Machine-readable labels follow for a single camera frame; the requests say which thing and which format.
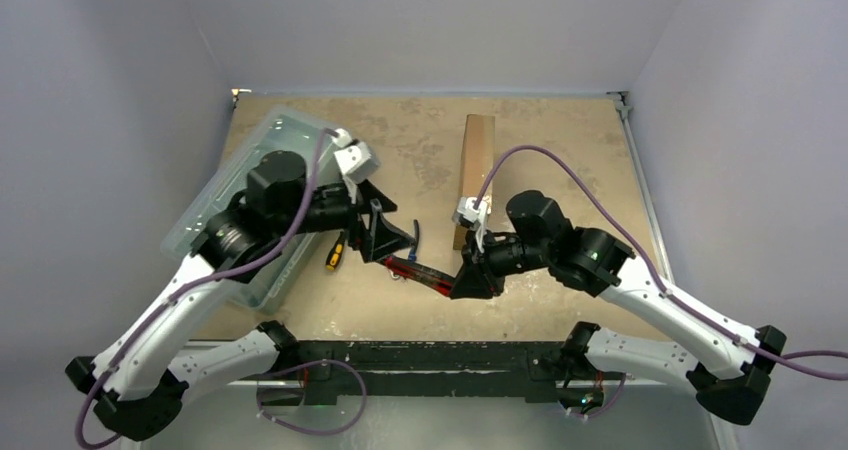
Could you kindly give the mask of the red utility knife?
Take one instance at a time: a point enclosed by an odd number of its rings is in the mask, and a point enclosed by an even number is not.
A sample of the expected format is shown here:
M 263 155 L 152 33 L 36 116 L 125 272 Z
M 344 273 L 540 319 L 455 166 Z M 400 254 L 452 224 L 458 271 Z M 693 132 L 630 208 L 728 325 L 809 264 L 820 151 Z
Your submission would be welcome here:
M 419 283 L 445 297 L 450 296 L 454 286 L 452 276 L 412 260 L 389 256 L 381 264 L 393 278 Z

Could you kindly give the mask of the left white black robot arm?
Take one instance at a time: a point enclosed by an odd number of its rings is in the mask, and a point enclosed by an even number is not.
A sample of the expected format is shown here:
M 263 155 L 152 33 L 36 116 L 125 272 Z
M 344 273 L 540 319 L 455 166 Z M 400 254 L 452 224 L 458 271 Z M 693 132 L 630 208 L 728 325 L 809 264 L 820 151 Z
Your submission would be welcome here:
M 175 420 L 185 405 L 233 381 L 270 375 L 284 379 L 303 368 L 299 343 L 280 322 L 260 323 L 244 337 L 182 356 L 195 330 L 235 287 L 248 284 L 296 235 L 345 230 L 365 262 L 411 246 L 390 224 L 396 205 L 371 183 L 379 160 L 364 143 L 333 156 L 340 181 L 319 185 L 317 160 L 291 151 L 264 155 L 227 207 L 192 242 L 162 294 L 112 346 L 80 356 L 66 375 L 86 396 L 114 439 L 144 441 Z

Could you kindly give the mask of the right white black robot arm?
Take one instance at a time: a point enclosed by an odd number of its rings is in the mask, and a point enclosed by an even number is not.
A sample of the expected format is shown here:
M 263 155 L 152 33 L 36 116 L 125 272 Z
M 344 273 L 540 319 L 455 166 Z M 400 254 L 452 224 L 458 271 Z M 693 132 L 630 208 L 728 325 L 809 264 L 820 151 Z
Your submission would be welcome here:
M 502 236 L 487 229 L 488 213 L 475 197 L 458 201 L 453 220 L 467 236 L 450 298 L 491 299 L 507 277 L 545 269 L 564 287 L 622 308 L 666 337 L 649 340 L 579 322 L 552 362 L 569 377 L 630 374 L 677 387 L 727 422 L 752 423 L 775 366 L 761 353 L 780 354 L 783 332 L 740 323 L 654 276 L 631 246 L 599 228 L 573 226 L 538 190 L 509 200 L 513 229 Z

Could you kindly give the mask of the brown cardboard express box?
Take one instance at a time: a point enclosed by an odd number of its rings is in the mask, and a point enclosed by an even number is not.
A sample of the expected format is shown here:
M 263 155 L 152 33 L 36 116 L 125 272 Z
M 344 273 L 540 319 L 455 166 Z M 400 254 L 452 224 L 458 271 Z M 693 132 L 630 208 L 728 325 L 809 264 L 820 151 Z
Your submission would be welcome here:
M 460 158 L 459 197 L 476 197 L 495 163 L 495 117 L 469 114 Z

